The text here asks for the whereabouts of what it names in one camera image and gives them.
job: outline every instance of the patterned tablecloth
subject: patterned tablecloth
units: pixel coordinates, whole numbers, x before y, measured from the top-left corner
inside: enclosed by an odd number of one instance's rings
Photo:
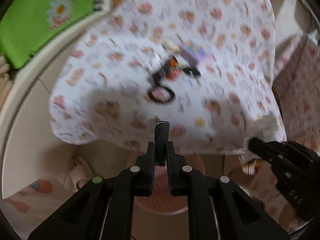
[[[99,138],[145,151],[158,120],[171,124],[177,152],[239,154],[248,124],[272,112],[286,140],[271,90],[275,29],[269,0],[126,0],[82,38],[49,102],[53,133],[72,144]],[[201,45],[214,57],[197,80],[164,80],[176,98],[147,96],[144,62],[165,54],[164,39]]]

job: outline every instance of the purple package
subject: purple package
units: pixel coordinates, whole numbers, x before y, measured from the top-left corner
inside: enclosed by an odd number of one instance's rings
[[[188,61],[190,67],[197,67],[201,61],[214,59],[213,54],[207,53],[201,46],[193,41],[186,41],[179,45],[181,56]]]

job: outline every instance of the green fabric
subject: green fabric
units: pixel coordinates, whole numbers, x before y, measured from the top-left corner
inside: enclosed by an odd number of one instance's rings
[[[59,2],[72,6],[60,10]],[[66,8],[71,8],[71,20],[50,29],[47,12],[57,16],[58,11],[69,11]],[[14,0],[0,22],[0,51],[11,67],[21,68],[50,39],[92,11],[93,0]]]

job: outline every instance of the pink plastic stool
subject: pink plastic stool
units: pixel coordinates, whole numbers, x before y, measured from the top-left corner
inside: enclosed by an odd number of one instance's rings
[[[140,153],[132,152],[127,167],[135,164]],[[204,163],[199,155],[186,155],[187,164],[205,174]],[[153,193],[151,197],[135,197],[135,204],[156,215],[172,216],[188,210],[187,197],[173,197],[169,193],[167,167],[155,167]]]

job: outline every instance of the yellow flower center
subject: yellow flower center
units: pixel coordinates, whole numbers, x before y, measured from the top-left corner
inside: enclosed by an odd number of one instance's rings
[[[65,6],[64,5],[59,5],[56,12],[58,15],[63,14],[64,10],[65,10]]]

